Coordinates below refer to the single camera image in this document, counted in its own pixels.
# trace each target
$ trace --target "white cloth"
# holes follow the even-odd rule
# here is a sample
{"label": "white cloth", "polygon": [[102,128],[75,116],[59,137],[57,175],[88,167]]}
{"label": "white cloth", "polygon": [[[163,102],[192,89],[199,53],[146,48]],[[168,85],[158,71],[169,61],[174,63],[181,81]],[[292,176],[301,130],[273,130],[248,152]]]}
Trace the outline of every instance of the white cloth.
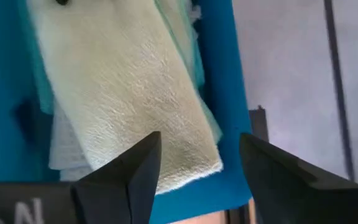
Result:
{"label": "white cloth", "polygon": [[48,78],[93,170],[162,132],[157,193],[223,168],[154,0],[28,0]]}

